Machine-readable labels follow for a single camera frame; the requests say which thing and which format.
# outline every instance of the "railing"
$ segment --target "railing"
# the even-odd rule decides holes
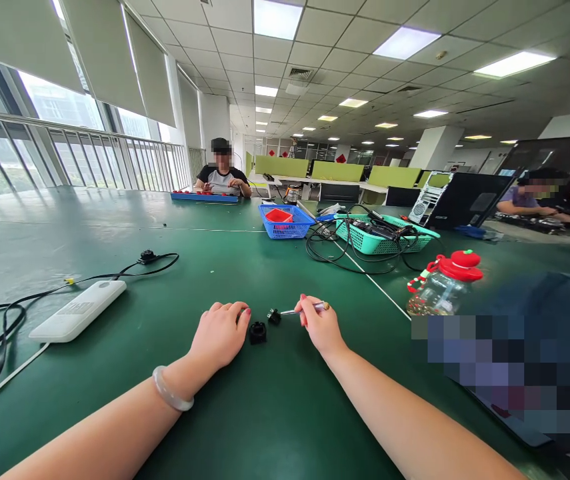
[[[204,165],[201,149],[0,113],[0,193],[56,185],[180,190]]]

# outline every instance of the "ceiling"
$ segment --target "ceiling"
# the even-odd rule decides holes
[[[129,0],[168,52],[204,93],[226,95],[231,122],[246,134],[286,138],[306,133],[340,143],[404,137],[456,125],[463,142],[494,147],[502,140],[537,138],[551,117],[570,114],[570,1],[567,0],[282,0],[304,6],[294,41],[253,34],[252,0]],[[372,52],[401,25],[443,36],[406,61]],[[502,79],[472,73],[522,50],[558,56]],[[439,52],[447,54],[440,60]],[[309,92],[285,92],[292,67],[312,69]],[[254,86],[279,88],[276,97]],[[406,86],[414,93],[400,93]],[[368,100],[352,109],[346,98]],[[271,114],[255,108],[272,108]],[[413,115],[441,109],[448,115]],[[338,117],[333,122],[321,115]],[[256,121],[269,122],[256,133]],[[397,123],[392,129],[379,123]],[[303,132],[303,127],[314,127]]]

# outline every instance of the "hand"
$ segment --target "hand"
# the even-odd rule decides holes
[[[540,215],[557,215],[558,214],[558,210],[551,208],[551,207],[538,207],[538,213]]]
[[[245,342],[250,318],[251,309],[244,302],[236,302],[233,305],[214,303],[200,317],[188,356],[198,358],[212,366],[214,374],[230,364],[240,352]]]
[[[338,315],[334,309],[329,307],[329,310],[320,313],[314,309],[313,304],[320,301],[315,297],[300,296],[294,309],[300,312],[300,324],[307,329],[309,338],[323,357],[348,350],[340,334]]]
[[[228,187],[242,187],[244,185],[245,182],[243,182],[240,179],[231,179],[229,180],[229,183],[227,184]]]

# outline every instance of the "black plastic part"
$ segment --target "black plastic part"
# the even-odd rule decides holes
[[[269,323],[273,323],[274,325],[280,325],[280,320],[282,320],[282,317],[280,316],[280,313],[278,313],[278,310],[271,309],[269,310],[267,319],[269,320]]]
[[[256,345],[267,341],[267,328],[262,322],[252,323],[249,327],[249,343]]]

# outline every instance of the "red lid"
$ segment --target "red lid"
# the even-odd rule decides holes
[[[464,282],[474,282],[483,277],[483,272],[476,268],[480,263],[480,255],[473,250],[458,250],[451,254],[451,258],[444,258],[438,262],[439,270],[449,278]]]

